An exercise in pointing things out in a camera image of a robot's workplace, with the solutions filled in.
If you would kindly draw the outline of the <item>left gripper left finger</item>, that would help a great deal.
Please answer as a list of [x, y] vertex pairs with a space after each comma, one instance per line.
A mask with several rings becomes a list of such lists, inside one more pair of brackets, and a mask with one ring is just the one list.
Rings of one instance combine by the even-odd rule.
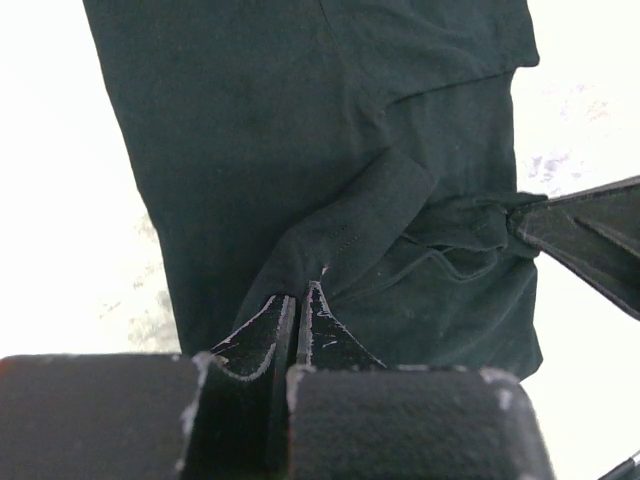
[[5, 479], [279, 479], [296, 302], [211, 350], [1, 361]]

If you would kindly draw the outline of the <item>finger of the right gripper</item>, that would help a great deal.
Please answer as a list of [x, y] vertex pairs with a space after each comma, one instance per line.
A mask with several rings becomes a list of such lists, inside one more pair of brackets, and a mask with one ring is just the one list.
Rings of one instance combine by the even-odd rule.
[[639, 178], [518, 207], [508, 228], [639, 318]]

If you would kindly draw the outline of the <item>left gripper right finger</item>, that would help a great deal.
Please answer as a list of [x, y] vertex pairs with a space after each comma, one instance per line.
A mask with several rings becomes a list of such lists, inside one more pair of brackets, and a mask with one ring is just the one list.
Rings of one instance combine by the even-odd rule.
[[389, 367], [306, 294], [286, 381], [292, 479], [550, 479], [519, 381], [491, 368]]

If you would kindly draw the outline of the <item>black t-shirt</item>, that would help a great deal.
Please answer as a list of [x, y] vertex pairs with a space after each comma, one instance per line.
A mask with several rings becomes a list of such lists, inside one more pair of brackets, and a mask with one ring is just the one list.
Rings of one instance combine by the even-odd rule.
[[536, 251], [508, 232], [523, 1], [88, 1], [180, 347], [318, 283], [387, 364], [532, 375]]

